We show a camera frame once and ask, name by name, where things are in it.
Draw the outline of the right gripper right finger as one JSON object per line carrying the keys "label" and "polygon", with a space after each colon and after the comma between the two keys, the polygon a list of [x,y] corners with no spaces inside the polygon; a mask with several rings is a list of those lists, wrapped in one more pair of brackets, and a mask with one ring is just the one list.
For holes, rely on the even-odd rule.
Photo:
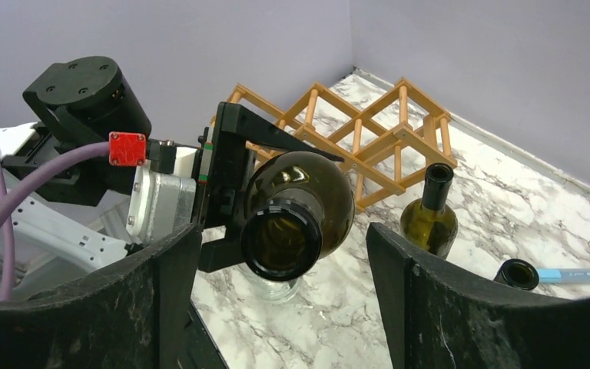
{"label": "right gripper right finger", "polygon": [[496,283],[381,223],[366,249],[395,368],[590,368],[590,298]]}

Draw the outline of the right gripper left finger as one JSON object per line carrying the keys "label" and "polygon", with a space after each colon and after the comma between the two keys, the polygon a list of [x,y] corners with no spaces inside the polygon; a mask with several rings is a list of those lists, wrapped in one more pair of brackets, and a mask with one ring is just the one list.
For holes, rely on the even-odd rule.
{"label": "right gripper left finger", "polygon": [[0,303],[0,368],[198,368],[191,225],[26,301]]}

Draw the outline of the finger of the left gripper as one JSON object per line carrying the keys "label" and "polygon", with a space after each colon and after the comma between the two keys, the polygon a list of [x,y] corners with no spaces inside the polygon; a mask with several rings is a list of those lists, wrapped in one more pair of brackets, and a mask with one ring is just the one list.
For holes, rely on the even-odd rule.
{"label": "finger of the left gripper", "polygon": [[330,161],[343,162],[340,156],[306,144],[245,107],[234,107],[234,135],[240,139],[243,146],[249,141],[278,151],[311,152]]}
{"label": "finger of the left gripper", "polygon": [[221,238],[202,244],[198,270],[212,273],[243,263],[239,239]]}

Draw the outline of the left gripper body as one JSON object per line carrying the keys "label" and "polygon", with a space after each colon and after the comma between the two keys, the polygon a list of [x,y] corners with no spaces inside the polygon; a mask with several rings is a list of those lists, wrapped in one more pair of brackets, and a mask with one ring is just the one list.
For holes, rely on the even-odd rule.
{"label": "left gripper body", "polygon": [[202,228],[232,222],[237,207],[236,193],[248,178],[247,138],[242,135],[247,109],[222,101],[214,124],[205,128],[197,142],[193,178],[197,181],[193,220]]}

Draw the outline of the green wine bottle brown label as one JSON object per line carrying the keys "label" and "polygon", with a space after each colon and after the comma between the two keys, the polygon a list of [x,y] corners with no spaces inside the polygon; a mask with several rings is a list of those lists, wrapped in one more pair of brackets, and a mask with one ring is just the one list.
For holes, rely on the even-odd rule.
{"label": "green wine bottle brown label", "polygon": [[240,251],[269,281],[291,281],[332,254],[353,225],[353,189],[337,164],[293,151],[260,166],[247,185]]}

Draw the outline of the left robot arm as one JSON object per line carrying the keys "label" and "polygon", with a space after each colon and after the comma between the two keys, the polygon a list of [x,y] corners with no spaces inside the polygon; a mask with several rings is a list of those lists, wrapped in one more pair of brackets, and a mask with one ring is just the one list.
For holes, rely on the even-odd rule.
{"label": "left robot arm", "polygon": [[[54,63],[23,98],[46,130],[35,152],[0,159],[17,185],[0,193],[0,230],[25,200],[94,206],[129,193],[129,232],[147,248],[188,225],[225,227],[205,253],[220,270],[245,263],[260,278],[291,282],[345,240],[355,215],[340,156],[312,147],[236,102],[181,146],[150,138],[151,123],[117,63],[91,56]],[[54,152],[48,160],[36,153]]]}

